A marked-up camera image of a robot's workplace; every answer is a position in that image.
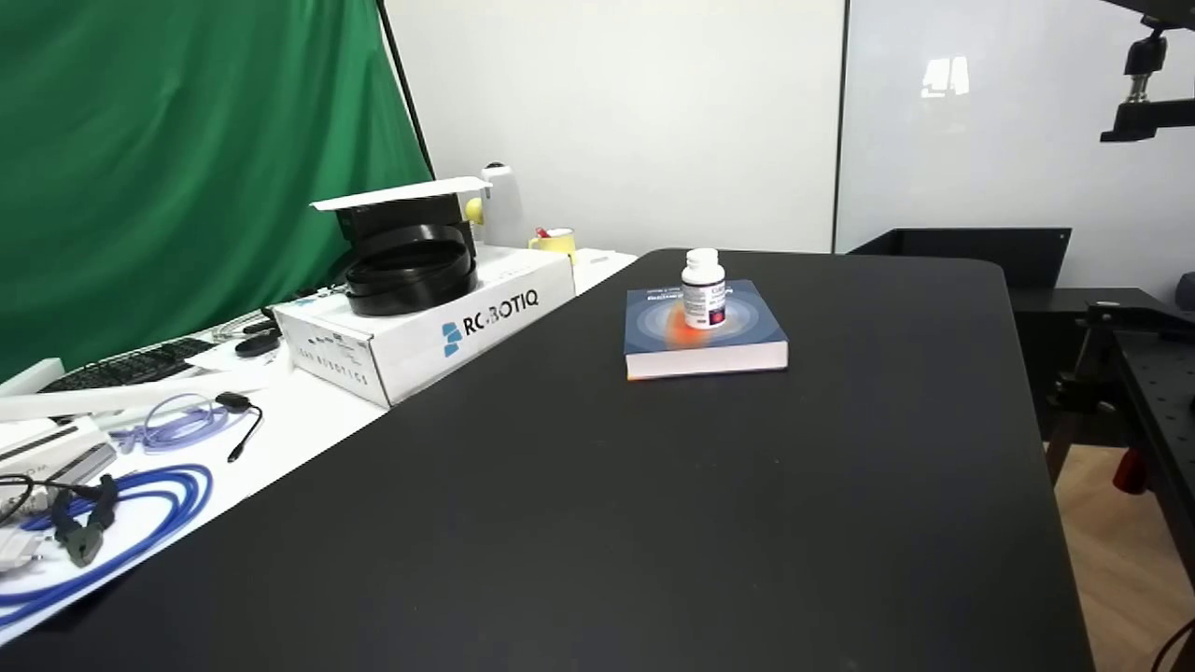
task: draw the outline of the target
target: white pill bottle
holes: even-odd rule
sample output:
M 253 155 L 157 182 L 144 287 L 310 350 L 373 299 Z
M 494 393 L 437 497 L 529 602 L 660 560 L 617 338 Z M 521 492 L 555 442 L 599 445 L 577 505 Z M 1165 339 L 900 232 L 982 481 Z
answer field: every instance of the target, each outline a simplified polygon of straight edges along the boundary
M 685 255 L 680 274 L 685 324 L 713 329 L 727 320 L 727 269 L 718 265 L 718 251 L 698 248 Z

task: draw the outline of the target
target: robotiq logo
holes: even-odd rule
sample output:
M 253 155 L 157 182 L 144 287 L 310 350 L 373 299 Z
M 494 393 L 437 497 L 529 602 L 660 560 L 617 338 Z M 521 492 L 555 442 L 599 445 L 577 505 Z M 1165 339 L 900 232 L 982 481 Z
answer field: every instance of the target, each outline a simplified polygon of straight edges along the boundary
M 477 314 L 466 317 L 462 320 L 465 323 L 465 336 L 476 334 L 486 326 L 497 324 L 510 316 L 519 314 L 538 305 L 539 292 L 534 289 L 515 294 L 496 306 L 490 306 L 489 310 L 477 311 Z
M 445 356 L 451 358 L 460 349 L 456 343 L 460 343 L 462 336 L 455 322 L 446 322 L 440 329 L 445 332 Z

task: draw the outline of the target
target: yellow mug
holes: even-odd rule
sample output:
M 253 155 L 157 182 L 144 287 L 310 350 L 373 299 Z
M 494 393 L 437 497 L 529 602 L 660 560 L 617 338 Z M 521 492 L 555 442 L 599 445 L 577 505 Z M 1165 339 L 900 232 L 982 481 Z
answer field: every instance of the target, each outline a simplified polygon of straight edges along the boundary
M 571 228 L 549 228 L 547 238 L 532 238 L 527 242 L 527 248 L 531 250 L 563 252 L 569 255 L 569 261 L 574 264 L 577 263 L 577 257 L 575 256 L 577 240 L 574 238 Z

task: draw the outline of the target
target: book cover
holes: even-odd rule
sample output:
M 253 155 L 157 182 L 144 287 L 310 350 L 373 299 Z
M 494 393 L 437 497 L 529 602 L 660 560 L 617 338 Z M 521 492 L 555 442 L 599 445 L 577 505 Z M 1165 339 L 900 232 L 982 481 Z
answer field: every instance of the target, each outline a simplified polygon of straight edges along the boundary
M 633 355 L 766 343 L 785 343 L 784 352 L 788 353 L 788 336 L 750 280 L 727 281 L 725 316 L 721 326 L 693 329 L 685 324 L 680 287 L 630 291 L 626 293 L 626 340 L 623 353 L 627 355 L 629 365 Z M 739 369 L 744 368 L 733 365 L 727 368 Z M 685 373 L 690 371 L 681 368 L 675 374 Z

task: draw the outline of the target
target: white panel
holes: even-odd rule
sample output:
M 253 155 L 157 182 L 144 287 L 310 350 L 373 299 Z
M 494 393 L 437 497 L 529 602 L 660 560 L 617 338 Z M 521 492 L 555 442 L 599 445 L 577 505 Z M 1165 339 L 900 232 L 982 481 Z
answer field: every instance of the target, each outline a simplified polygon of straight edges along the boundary
M 386 7 L 437 176 L 587 248 L 829 250 L 841 0 Z
M 901 226 L 1070 226 L 1061 286 L 1171 300 L 1195 270 L 1195 129 L 1099 142 L 1139 19 L 1098 0 L 852 0 L 835 250 Z M 1195 35 L 1168 38 L 1152 99 L 1191 96 Z

